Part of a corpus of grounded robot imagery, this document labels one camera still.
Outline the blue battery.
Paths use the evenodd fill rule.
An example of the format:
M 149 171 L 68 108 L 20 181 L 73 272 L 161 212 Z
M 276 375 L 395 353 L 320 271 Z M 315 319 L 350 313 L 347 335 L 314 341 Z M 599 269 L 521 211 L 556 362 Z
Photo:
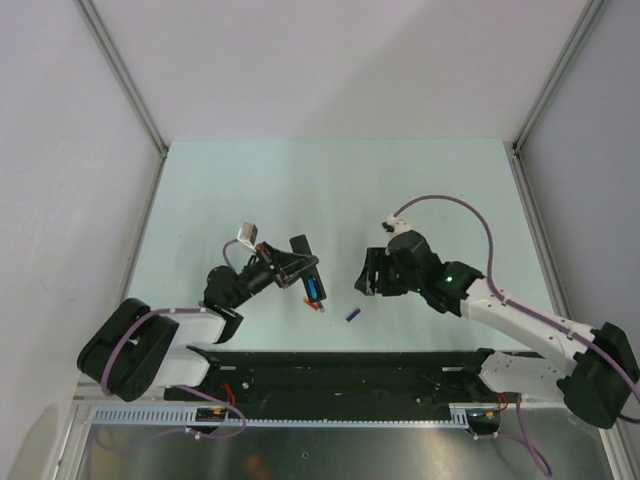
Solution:
M 319 298 L 320 298 L 320 291 L 318 289 L 318 284 L 317 284 L 316 279 L 314 277 L 308 277 L 307 278 L 307 289 L 308 289 L 309 299 L 312 302 L 318 301 Z

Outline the black remote control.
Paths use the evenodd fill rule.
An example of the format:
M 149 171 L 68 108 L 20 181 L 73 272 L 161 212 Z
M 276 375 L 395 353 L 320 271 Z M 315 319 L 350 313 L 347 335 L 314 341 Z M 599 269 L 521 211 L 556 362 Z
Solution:
M 289 244 L 294 253 L 312 255 L 311 247 L 305 235 L 292 237 L 289 240 Z M 327 299 L 327 295 L 317 266 L 313 265 L 304 270 L 301 274 L 301 280 L 304 284 L 307 300 L 320 307 L 321 303 Z

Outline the orange battery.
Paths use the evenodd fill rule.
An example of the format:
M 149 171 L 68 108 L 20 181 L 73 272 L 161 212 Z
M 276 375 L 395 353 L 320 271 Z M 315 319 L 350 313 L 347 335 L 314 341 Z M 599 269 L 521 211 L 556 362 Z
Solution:
M 309 306 L 310 308 L 312 308 L 312 309 L 314 309 L 314 310 L 318 310 L 318 309 L 319 309 L 319 306 L 318 306 L 316 303 L 314 303 L 314 302 L 310 301 L 310 300 L 309 300 L 309 299 L 307 299 L 307 298 L 303 298 L 303 302 L 304 302 L 307 306 Z

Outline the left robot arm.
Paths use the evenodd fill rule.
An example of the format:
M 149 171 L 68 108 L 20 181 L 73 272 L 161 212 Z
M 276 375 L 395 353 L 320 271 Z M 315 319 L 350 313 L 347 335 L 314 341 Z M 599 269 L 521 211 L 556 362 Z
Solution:
M 152 308 L 125 299 L 81 349 L 77 368 L 105 395 L 126 402 L 156 387 L 186 386 L 199 399 L 214 397 L 221 376 L 198 348 L 231 340 L 244 320 L 240 306 L 271 285 L 287 289 L 296 282 L 310 302 L 326 298 L 307 237 L 295 236 L 289 245 L 281 251 L 261 242 L 241 270 L 213 268 L 196 307 Z

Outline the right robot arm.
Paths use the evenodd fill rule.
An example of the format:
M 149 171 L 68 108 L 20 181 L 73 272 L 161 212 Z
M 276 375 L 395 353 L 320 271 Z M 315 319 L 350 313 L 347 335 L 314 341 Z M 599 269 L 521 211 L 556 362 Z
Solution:
M 473 401 L 494 392 L 561 400 L 584 422 L 610 429 L 637 391 L 639 366 L 621 328 L 593 328 L 523 305 L 481 271 L 441 261 L 414 230 L 367 249 L 354 287 L 366 296 L 415 293 L 439 313 L 479 322 L 535 352 L 526 359 L 495 351 L 464 372 L 461 388 Z

